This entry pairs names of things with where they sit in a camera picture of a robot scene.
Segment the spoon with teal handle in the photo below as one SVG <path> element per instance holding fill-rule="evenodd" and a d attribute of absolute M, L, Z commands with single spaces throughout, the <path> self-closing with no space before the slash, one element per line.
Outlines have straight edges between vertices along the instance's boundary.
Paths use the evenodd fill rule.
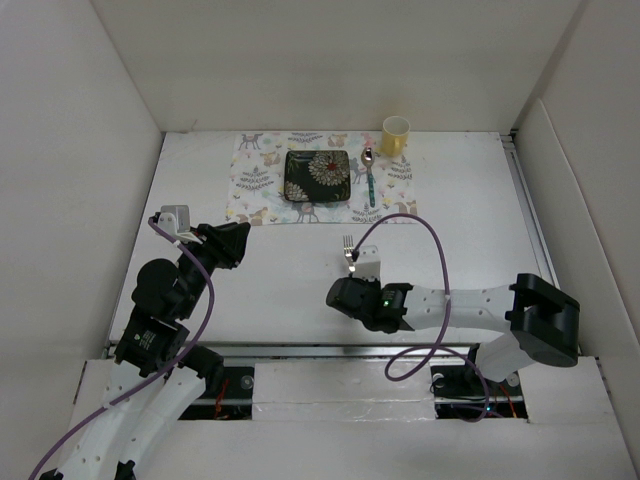
<path fill-rule="evenodd" d="M 366 169 L 369 205 L 371 208 L 376 206 L 375 199 L 375 180 L 372 167 L 374 164 L 374 154 L 371 147 L 365 147 L 361 153 L 361 163 Z"/>

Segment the yellow mug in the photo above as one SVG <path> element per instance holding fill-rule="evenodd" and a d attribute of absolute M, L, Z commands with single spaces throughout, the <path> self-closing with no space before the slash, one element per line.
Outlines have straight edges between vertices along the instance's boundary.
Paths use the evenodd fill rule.
<path fill-rule="evenodd" d="M 410 133 L 410 123 L 401 116 L 386 118 L 382 124 L 381 151 L 388 157 L 402 154 Z"/>

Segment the black floral square plate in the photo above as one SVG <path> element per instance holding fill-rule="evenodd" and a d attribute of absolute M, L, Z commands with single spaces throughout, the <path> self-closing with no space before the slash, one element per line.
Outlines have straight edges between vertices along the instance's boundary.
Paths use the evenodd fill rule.
<path fill-rule="evenodd" d="M 290 150 L 285 158 L 284 199 L 334 203 L 351 197 L 350 159 L 343 150 Z"/>

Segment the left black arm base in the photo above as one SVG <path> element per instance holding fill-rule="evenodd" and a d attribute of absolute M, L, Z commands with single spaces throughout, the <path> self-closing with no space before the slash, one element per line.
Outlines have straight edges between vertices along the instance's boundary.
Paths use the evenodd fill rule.
<path fill-rule="evenodd" d="M 224 358 L 202 346 L 194 347 L 175 365 L 188 367 L 205 381 L 204 392 L 179 417 L 195 420 L 251 420 L 255 368 L 249 365 L 228 366 Z"/>

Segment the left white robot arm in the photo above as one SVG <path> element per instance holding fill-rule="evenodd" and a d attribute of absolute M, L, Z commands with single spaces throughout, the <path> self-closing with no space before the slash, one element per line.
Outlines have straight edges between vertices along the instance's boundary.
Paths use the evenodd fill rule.
<path fill-rule="evenodd" d="M 250 225 L 175 227 L 159 213 L 149 226 L 181 255 L 154 259 L 139 271 L 134 308 L 118 342 L 101 406 L 72 427 L 45 455 L 50 458 L 75 434 L 81 437 L 60 466 L 33 479 L 137 479 L 153 450 L 190 404 L 222 389 L 224 359 L 200 345 L 206 328 L 191 333 L 183 320 L 201 295 L 215 304 L 212 274 L 236 268 L 244 258 Z"/>

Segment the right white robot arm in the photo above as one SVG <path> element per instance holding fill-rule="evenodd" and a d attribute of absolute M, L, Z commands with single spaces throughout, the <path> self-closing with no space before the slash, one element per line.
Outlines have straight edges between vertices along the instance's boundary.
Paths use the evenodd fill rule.
<path fill-rule="evenodd" d="M 578 364 L 580 304 L 534 274 L 520 273 L 511 285 L 449 293 L 349 276 L 334 282 L 326 304 L 372 332 L 458 328 L 496 333 L 490 342 L 474 342 L 473 363 L 462 369 L 465 387 L 476 394 L 534 363 Z"/>

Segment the floral animal print cloth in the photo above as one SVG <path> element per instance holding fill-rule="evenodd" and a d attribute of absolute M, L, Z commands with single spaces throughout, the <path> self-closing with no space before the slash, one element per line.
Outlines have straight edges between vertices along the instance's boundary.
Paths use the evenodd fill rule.
<path fill-rule="evenodd" d="M 374 223 L 417 214 L 414 162 L 390 158 L 368 131 L 241 132 L 230 163 L 226 219 L 253 226 Z"/>

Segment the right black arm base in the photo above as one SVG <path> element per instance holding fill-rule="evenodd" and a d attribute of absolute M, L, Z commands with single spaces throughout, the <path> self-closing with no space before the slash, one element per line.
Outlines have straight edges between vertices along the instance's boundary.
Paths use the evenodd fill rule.
<path fill-rule="evenodd" d="M 470 367 L 436 363 L 431 367 L 435 414 L 438 420 L 527 419 L 520 376 L 514 372 L 502 382 L 487 380 L 489 396 Z"/>

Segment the fork with teal handle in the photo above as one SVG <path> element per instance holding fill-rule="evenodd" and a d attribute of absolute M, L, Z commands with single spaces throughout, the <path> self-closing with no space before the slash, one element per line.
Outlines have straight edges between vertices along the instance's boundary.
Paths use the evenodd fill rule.
<path fill-rule="evenodd" d="M 355 272 L 355 264 L 353 259 L 354 242 L 351 235 L 343 236 L 343 255 L 347 262 L 348 271 L 350 274 Z"/>

